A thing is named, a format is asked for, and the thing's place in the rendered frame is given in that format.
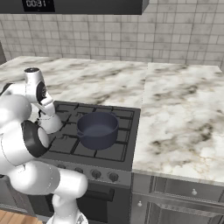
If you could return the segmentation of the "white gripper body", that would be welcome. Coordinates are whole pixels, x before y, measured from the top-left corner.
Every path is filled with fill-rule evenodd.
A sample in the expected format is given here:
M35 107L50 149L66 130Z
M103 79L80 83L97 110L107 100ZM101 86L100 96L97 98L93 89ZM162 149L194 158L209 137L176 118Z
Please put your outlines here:
M52 134L59 131L62 127L62 122L58 115L44 115L38 118L38 125L42 127L47 134Z

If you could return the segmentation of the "dark blue pot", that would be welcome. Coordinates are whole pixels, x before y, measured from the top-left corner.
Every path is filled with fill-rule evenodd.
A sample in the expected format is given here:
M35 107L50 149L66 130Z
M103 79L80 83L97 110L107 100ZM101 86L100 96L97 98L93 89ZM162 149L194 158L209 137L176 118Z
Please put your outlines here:
M111 147L118 136L119 123L113 112L92 112L77 122L77 136L81 144L90 150Z

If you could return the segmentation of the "black gas hob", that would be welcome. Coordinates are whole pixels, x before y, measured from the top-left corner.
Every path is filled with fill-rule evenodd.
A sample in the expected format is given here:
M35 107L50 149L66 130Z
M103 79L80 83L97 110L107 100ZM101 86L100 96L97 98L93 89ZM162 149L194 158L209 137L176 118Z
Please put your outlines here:
M63 126L49 135L50 150L41 157L46 163L61 161L100 166L130 172L134 157L140 108L102 106L69 101L55 101L56 114ZM106 150L90 150L77 137L78 120L91 112L113 112L119 122L116 142Z

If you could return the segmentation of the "grey cupboard run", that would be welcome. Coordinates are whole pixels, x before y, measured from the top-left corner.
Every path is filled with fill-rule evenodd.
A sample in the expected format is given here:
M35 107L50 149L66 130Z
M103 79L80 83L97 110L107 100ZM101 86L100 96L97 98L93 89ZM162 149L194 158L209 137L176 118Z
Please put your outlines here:
M9 178L0 175L0 208L21 214L33 214L28 196L15 190Z

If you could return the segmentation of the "dark grey tall cabinet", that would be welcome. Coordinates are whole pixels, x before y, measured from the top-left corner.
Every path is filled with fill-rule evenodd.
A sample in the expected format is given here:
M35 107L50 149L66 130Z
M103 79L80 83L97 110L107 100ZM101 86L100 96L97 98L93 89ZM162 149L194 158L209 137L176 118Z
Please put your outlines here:
M2 47L2 43L0 41L0 65L4 64L6 62L6 58L5 58L5 55L4 55L4 49Z

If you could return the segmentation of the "steel oven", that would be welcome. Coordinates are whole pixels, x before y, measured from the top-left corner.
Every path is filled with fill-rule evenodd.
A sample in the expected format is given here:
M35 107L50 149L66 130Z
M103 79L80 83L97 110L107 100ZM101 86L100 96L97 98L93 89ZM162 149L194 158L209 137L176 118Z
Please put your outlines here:
M130 196L131 196L131 172L103 168L87 164L76 164L62 162L59 160L41 159L41 162L49 165L64 165L66 169L74 171L76 167L83 170L88 179L88 190L107 192L114 189L115 194L112 202L92 199L85 194L77 199L79 209L85 214L89 224L129 224L130 223ZM101 177L94 179L91 171L98 170ZM111 172L116 173L119 178L116 182L109 179Z

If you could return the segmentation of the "black microwave oven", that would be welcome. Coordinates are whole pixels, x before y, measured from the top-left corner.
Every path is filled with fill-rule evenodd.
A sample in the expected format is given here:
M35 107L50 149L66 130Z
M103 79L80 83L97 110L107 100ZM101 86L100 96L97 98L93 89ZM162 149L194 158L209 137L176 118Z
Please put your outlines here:
M142 15L150 0L0 0L0 14Z

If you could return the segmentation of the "grey cupboard door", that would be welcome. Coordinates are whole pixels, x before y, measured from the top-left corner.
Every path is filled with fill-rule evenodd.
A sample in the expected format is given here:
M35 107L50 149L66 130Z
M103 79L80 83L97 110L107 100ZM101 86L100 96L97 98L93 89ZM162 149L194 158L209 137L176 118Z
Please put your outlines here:
M224 224L224 204L160 192L134 193L130 224Z

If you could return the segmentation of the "grey drawer front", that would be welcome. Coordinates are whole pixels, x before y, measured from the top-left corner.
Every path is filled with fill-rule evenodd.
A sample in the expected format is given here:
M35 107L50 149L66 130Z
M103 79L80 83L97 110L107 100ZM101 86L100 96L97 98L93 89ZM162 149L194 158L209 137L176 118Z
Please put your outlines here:
M222 198L224 197L224 187L222 186L201 184L172 178L155 178L155 180L155 190L161 193L169 193L215 202L222 202ZM197 195L192 195L193 189L197 191Z

